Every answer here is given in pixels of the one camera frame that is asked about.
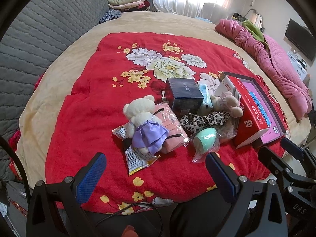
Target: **blue cloth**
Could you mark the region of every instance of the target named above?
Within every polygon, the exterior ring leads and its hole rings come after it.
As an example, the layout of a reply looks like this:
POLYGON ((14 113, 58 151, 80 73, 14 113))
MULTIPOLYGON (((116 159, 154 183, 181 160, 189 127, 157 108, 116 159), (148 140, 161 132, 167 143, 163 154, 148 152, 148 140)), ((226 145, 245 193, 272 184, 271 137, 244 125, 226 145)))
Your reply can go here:
POLYGON ((159 123, 147 120, 144 124, 137 127, 133 135, 132 147, 147 147, 149 152, 154 155, 159 151, 168 134, 169 130, 159 123))
POLYGON ((205 22, 212 23, 212 21, 210 21, 210 20, 208 20, 208 19, 200 18, 200 17, 195 17, 195 19, 197 19, 197 20, 203 20, 203 21, 205 21, 205 22))
POLYGON ((109 20, 115 20, 119 18, 122 15, 122 13, 118 10, 109 9, 104 16, 100 19, 99 23, 103 23, 109 20))

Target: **dark blue gift box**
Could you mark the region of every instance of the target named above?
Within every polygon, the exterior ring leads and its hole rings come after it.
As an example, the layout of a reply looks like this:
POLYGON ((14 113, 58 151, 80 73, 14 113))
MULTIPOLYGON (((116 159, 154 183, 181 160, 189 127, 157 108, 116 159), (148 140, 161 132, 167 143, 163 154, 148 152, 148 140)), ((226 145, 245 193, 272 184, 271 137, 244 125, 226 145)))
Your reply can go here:
POLYGON ((177 117, 196 114, 204 96, 193 79, 167 78, 165 98, 177 117))

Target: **pink pouch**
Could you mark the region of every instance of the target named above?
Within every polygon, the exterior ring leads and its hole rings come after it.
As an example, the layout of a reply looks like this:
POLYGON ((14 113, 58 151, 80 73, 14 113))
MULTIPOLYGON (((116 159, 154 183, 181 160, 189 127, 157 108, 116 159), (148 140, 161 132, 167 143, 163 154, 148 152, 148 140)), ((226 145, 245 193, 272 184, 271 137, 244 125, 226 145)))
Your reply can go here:
POLYGON ((182 145, 187 146, 190 142, 188 135, 183 130, 168 103, 157 104, 155 108, 156 111, 160 110, 155 115, 161 119, 162 125, 169 130, 168 137, 162 145, 161 152, 167 154, 182 145))

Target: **pink comforter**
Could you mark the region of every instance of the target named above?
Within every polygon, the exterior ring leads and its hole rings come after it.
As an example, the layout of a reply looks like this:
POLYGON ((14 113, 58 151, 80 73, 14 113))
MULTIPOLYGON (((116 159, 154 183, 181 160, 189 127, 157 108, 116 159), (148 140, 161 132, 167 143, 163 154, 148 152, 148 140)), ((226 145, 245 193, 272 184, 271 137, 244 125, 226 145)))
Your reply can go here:
POLYGON ((260 68, 286 98, 298 120, 311 111, 312 100, 307 87, 299 78, 286 52, 274 39, 264 35, 270 49, 269 56, 263 44, 236 21, 220 20, 215 29, 255 58, 260 68))

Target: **mint green egg-shaped object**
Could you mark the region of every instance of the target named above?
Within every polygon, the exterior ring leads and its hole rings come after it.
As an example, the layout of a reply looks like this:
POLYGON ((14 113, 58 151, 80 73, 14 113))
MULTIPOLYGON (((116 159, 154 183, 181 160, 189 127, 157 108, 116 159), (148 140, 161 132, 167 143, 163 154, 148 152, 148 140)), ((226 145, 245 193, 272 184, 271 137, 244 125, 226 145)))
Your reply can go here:
POLYGON ((193 144, 195 149, 200 154, 203 154, 213 147, 215 140, 216 129, 210 127, 197 133, 197 135, 193 138, 193 144))

